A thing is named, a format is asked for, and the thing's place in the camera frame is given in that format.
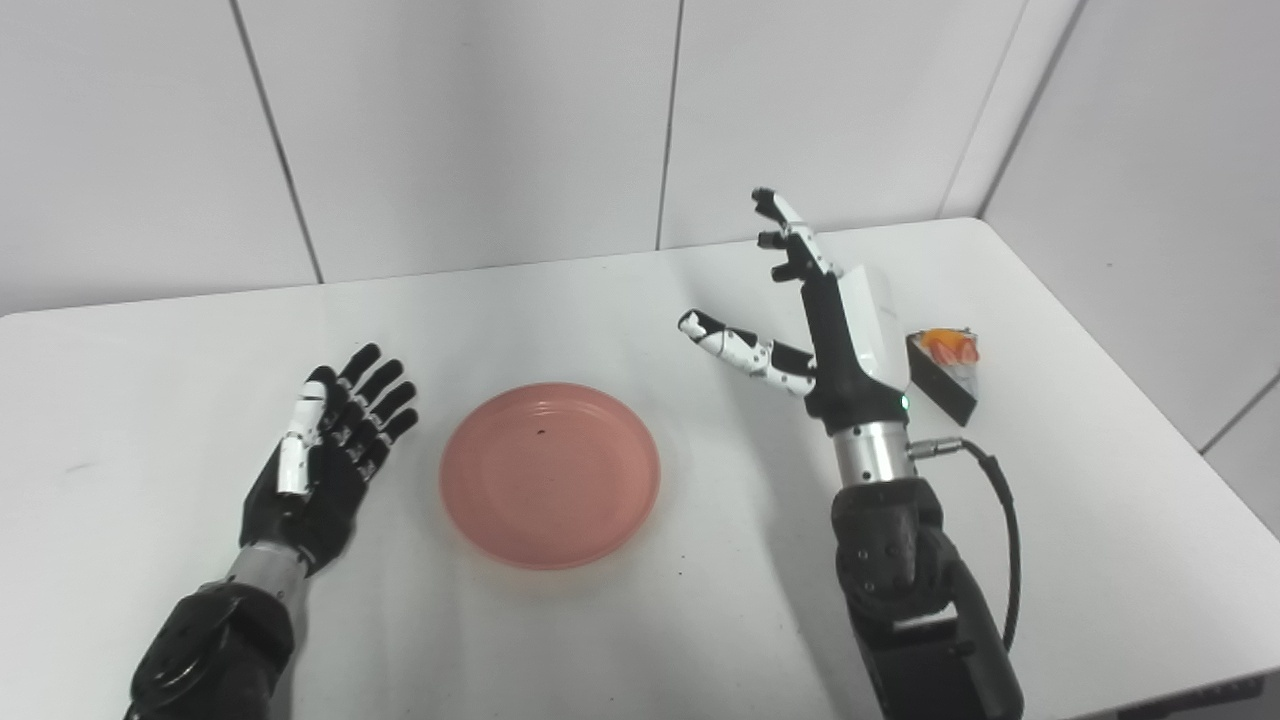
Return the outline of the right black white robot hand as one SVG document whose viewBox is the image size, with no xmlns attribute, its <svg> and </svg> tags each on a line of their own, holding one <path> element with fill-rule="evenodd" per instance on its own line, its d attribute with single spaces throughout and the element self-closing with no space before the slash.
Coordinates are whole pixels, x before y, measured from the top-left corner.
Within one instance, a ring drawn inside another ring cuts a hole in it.
<svg viewBox="0 0 1280 720">
<path fill-rule="evenodd" d="M 868 265 L 844 269 L 829 260 L 776 190 L 756 187 L 751 200 L 755 214 L 777 225 L 759 233 L 756 245 L 783 252 L 771 279 L 799 284 L 812 350 L 762 340 L 698 309 L 680 316 L 680 332 L 744 375 L 801 398 L 829 436 L 876 423 L 905 427 L 911 377 L 887 281 Z"/>
</svg>

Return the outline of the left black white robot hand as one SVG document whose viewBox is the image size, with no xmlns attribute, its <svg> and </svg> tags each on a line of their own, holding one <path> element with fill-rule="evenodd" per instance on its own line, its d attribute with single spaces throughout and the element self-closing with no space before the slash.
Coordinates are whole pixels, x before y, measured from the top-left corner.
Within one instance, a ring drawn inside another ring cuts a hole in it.
<svg viewBox="0 0 1280 720">
<path fill-rule="evenodd" d="M 308 574 L 338 559 L 375 475 L 419 421 L 404 364 L 376 343 L 311 370 L 243 502 L 239 546 L 275 544 Z"/>
</svg>

